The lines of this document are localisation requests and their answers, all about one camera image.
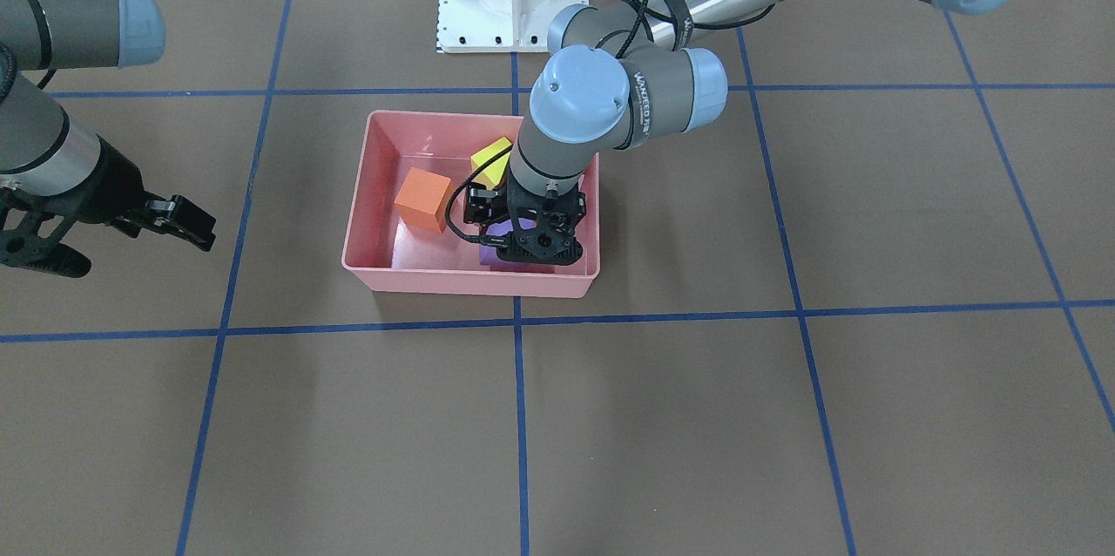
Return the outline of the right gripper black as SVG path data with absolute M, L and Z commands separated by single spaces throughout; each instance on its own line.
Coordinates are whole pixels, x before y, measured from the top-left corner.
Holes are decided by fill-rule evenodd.
M 65 218 L 106 225 L 129 238 L 144 230 L 185 240 L 209 253 L 215 242 L 216 220 L 191 199 L 174 194 L 162 199 L 145 189 L 138 167 L 106 139 L 88 178 L 61 194 Z

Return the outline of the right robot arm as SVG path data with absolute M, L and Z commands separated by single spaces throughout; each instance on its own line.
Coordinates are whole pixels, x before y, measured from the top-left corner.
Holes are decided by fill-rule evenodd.
M 61 71 L 156 64 L 165 43 L 155 0 L 3 0 L 4 207 L 58 220 L 58 235 L 84 223 L 212 247 L 206 209 L 146 191 L 139 168 L 47 89 Z

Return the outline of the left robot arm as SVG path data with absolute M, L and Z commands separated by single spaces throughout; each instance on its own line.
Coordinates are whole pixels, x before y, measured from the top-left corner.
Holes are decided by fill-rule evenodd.
M 727 75 L 694 39 L 749 25 L 787 0 L 626 0 L 569 4 L 547 35 L 551 53 L 510 152 L 506 191 L 562 196 L 598 152 L 626 150 L 712 123 Z M 987 13 L 1009 0 L 917 0 Z

